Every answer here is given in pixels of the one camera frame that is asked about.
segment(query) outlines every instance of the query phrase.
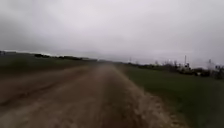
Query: treeline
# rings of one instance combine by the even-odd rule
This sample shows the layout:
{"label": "treeline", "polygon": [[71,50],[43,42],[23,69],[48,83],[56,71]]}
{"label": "treeline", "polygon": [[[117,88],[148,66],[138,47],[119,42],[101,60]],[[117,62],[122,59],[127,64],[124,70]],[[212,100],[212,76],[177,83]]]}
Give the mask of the treeline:
{"label": "treeline", "polygon": [[212,77],[216,79],[224,78],[224,66],[216,66],[215,70],[209,70],[204,68],[190,68],[190,65],[187,63],[186,65],[181,65],[177,63],[167,63],[165,62],[162,65],[159,64],[132,64],[128,63],[129,66],[134,66],[142,69],[151,69],[151,70],[161,70],[161,71],[169,71],[184,75],[194,75],[201,77]]}

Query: cloud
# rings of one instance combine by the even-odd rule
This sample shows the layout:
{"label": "cloud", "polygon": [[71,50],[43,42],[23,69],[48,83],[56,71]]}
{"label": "cloud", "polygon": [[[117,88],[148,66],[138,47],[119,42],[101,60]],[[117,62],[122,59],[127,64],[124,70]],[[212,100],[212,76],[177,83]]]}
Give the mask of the cloud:
{"label": "cloud", "polygon": [[0,0],[0,47],[153,62],[223,63],[221,0]]}

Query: gravel road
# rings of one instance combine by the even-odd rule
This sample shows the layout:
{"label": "gravel road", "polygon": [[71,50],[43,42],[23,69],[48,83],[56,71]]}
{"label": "gravel road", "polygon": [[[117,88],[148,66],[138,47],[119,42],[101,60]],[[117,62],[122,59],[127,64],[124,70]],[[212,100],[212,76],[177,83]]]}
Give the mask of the gravel road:
{"label": "gravel road", "polygon": [[0,81],[0,128],[188,128],[113,66]]}

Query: grass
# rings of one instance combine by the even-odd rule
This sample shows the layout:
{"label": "grass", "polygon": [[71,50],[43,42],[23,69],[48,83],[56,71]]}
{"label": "grass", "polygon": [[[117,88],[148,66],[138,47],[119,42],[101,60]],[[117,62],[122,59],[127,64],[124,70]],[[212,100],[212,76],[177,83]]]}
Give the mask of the grass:
{"label": "grass", "polygon": [[17,75],[28,72],[61,69],[71,66],[84,65],[81,60],[67,60],[59,58],[41,58],[32,54],[20,54],[0,56],[0,76]]}
{"label": "grass", "polygon": [[222,81],[133,67],[128,67],[126,74],[137,85],[169,101],[193,128],[224,127]]}

